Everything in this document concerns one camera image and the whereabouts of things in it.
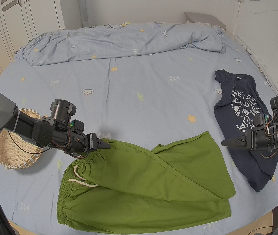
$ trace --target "wooden floor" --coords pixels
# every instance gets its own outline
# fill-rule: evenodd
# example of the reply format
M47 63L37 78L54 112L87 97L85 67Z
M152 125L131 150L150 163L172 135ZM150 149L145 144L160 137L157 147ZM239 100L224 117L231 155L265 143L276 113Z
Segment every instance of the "wooden floor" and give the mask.
M11 222L11 225L19 232L20 235L35 235L32 232L26 231L23 228L20 228L18 225L14 224ZM268 214L265 214L263 217L259 218L258 220L252 222L251 224L238 229L232 233L229 233L228 235L247 235L249 232L253 231L254 229L260 228L260 227L265 227L265 226L271 226L273 223L273 217L272 217L272 211L270 211ZM255 232L252 232L251 234L255 233L269 233L272 231L272 228L263 228L263 229L258 229Z

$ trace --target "white headboard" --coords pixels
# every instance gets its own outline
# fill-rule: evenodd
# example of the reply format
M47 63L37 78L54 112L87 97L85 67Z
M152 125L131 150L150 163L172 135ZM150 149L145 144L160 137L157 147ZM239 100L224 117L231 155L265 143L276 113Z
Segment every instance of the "white headboard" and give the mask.
M236 0L227 31L255 56L278 90L278 0Z

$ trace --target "nightstand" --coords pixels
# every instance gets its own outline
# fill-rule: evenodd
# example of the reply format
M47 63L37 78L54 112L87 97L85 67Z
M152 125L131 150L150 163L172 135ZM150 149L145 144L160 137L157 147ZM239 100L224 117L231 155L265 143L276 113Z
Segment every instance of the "nightstand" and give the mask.
M224 25L221 21L219 21L216 17L200 14L200 13L193 13L193 12L185 12L187 23L209 23L212 26L218 25L223 29L226 29L226 25Z

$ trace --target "white wall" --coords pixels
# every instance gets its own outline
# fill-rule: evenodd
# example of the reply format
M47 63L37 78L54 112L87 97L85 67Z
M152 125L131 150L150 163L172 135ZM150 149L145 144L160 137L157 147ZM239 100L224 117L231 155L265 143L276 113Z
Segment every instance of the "white wall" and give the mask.
M235 0L86 0L89 25L124 22L185 23L185 11L215 16L230 25Z

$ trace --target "woven bamboo basket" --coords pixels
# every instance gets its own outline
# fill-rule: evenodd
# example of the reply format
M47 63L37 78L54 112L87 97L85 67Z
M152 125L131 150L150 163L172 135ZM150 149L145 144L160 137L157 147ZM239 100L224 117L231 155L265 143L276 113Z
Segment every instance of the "woven bamboo basket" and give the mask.
M26 113L28 116L42 119L38 112L32 109L20 109L21 112ZM13 132L10 132L15 143L20 148L31 153L39 153L43 148L37 147L30 143L25 142L21 137ZM38 160L41 154L29 154L19 149L12 141L6 129L0 133L0 163L6 169L24 169L31 166Z

